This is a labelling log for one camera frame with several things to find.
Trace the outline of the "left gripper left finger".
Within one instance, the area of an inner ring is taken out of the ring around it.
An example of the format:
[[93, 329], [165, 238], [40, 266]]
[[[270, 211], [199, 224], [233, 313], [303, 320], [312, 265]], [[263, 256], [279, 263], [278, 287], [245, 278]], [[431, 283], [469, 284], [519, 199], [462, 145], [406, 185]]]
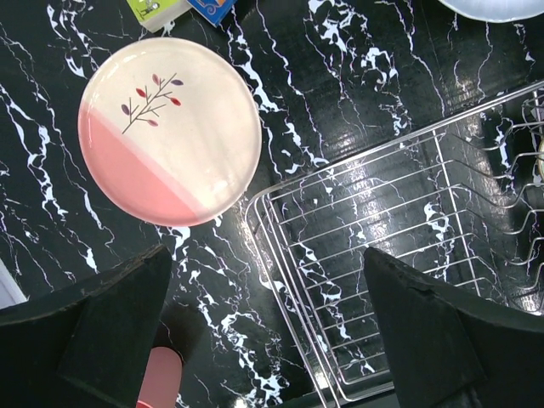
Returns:
[[1, 311], [3, 407], [135, 407], [169, 286], [163, 245]]

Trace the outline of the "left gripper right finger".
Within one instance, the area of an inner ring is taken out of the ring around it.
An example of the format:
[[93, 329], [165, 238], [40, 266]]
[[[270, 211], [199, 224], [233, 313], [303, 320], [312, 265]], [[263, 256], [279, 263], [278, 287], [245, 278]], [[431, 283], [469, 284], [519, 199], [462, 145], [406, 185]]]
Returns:
[[369, 247], [364, 273], [402, 407], [541, 407], [543, 319]]

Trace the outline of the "pale green ceramic bowl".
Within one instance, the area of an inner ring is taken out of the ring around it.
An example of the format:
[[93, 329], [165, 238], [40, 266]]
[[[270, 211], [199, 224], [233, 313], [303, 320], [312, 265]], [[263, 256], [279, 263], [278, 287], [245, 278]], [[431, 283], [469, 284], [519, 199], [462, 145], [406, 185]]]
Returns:
[[544, 139], [541, 139], [541, 142], [539, 143], [539, 146], [538, 146], [536, 167], [537, 167], [538, 173], [540, 174], [541, 181], [544, 182]]

